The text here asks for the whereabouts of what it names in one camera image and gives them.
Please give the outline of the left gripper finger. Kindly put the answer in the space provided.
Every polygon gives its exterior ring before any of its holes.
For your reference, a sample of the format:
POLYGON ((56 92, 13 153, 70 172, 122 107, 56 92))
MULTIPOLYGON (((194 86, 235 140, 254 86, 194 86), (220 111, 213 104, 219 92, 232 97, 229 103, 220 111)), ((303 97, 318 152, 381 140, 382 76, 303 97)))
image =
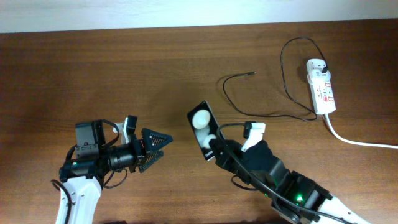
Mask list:
POLYGON ((160 160, 164 156, 163 150, 159 150, 153 154, 149 154, 139 163, 139 172, 145 172, 150 166, 154 165, 158 160, 160 160))
POLYGON ((146 152, 154 154, 173 141, 171 135, 159 133, 151 129, 142 129, 142 140, 146 152))

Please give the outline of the black Galaxy flip smartphone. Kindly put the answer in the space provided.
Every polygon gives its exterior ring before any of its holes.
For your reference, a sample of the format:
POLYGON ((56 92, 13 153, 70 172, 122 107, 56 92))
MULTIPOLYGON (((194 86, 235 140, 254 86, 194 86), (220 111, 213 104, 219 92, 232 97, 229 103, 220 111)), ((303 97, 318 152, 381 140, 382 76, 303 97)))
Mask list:
POLYGON ((188 112, 187 118, 205 160, 219 159, 225 136, 218 133, 219 124, 209 103, 202 101, 188 112))

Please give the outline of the white power strip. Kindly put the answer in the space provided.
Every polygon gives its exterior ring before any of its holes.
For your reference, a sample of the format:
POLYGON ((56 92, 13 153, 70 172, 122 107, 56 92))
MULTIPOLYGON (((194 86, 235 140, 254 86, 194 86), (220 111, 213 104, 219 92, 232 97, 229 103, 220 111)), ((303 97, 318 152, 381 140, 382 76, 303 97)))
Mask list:
POLYGON ((325 115, 334 112, 335 98, 331 87, 331 73, 326 62, 321 59, 310 59, 306 67, 315 113, 325 115))

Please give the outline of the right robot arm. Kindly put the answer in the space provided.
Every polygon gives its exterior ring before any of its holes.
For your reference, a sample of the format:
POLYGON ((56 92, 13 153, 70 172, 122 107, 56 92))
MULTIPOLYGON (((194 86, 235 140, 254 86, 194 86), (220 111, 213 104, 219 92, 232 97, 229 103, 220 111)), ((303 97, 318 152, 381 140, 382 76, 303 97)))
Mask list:
POLYGON ((234 140, 212 139, 210 147, 216 165, 269 197, 291 223, 367 223, 314 180, 288 170, 264 140, 245 151, 234 140))

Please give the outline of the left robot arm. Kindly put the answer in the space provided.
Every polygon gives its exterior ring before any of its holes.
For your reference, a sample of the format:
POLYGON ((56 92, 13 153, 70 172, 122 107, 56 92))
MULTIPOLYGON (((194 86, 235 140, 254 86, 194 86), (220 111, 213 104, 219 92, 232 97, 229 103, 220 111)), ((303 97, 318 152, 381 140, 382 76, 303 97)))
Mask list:
POLYGON ((60 192, 57 223, 92 223, 103 189, 112 189, 114 174, 145 172, 163 157, 173 139, 144 128, 137 137, 137 117, 122 123, 105 119, 78 123, 76 144, 67 152, 53 186, 60 192))

